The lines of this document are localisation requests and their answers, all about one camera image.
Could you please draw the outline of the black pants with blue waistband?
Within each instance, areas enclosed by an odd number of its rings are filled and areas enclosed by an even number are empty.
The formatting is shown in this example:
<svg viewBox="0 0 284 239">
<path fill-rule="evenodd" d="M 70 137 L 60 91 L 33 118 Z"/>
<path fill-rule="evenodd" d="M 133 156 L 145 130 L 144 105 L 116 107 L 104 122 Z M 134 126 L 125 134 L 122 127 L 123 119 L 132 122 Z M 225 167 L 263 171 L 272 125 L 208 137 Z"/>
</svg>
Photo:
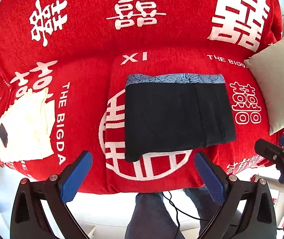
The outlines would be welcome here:
<svg viewBox="0 0 284 239">
<path fill-rule="evenodd" d="M 131 74 L 125 86 L 125 159 L 236 140 L 221 74 Z"/>
</svg>

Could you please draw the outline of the white folded cloth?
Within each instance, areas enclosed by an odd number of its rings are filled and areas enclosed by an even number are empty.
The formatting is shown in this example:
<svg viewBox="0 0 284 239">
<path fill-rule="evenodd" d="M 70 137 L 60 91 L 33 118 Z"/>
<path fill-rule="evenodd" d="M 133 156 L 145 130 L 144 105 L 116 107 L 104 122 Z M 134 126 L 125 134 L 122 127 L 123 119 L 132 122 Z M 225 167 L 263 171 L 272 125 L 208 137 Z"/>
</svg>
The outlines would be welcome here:
<svg viewBox="0 0 284 239">
<path fill-rule="evenodd" d="M 30 88 L 0 117 L 8 134 L 5 148 L 0 139 L 0 161 L 42 160 L 54 154 L 51 132 L 55 123 L 55 100 L 46 102 L 49 88 L 33 92 Z"/>
</svg>

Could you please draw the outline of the person's legs in jeans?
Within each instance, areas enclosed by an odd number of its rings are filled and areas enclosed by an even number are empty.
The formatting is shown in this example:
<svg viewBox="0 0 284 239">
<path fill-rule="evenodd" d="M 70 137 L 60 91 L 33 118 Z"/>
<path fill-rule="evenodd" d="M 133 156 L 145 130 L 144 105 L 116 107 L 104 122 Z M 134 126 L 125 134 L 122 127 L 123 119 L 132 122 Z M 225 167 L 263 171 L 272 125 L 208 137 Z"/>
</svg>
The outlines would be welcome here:
<svg viewBox="0 0 284 239">
<path fill-rule="evenodd" d="M 199 217 L 200 230 L 213 218 L 220 204 L 214 202 L 205 186 L 186 188 L 185 194 L 194 203 Z M 135 209 L 126 228 L 125 238 L 184 238 L 163 203 L 163 193 L 138 193 Z"/>
</svg>

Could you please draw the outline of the beige cushion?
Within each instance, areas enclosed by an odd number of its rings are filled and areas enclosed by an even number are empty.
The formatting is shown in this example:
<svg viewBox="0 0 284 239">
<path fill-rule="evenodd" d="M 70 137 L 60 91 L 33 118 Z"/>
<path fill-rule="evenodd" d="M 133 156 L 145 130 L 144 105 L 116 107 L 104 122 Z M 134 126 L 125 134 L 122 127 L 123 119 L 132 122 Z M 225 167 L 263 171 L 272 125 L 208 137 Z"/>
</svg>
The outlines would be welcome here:
<svg viewBox="0 0 284 239">
<path fill-rule="evenodd" d="M 284 37 L 244 61 L 265 101 L 269 134 L 284 128 Z"/>
</svg>

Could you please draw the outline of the black phone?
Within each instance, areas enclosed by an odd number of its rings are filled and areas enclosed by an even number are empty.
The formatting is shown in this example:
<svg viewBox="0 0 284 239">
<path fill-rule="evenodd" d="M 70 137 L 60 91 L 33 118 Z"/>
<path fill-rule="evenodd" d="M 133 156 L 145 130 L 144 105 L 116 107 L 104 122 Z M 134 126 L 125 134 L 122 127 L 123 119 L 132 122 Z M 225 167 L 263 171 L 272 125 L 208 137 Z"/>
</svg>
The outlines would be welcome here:
<svg viewBox="0 0 284 239">
<path fill-rule="evenodd" d="M 8 143 L 8 134 L 7 131 L 4 127 L 4 125 L 1 123 L 0 125 L 0 139 L 2 141 L 2 144 L 4 145 L 4 147 L 7 147 L 7 143 Z"/>
</svg>

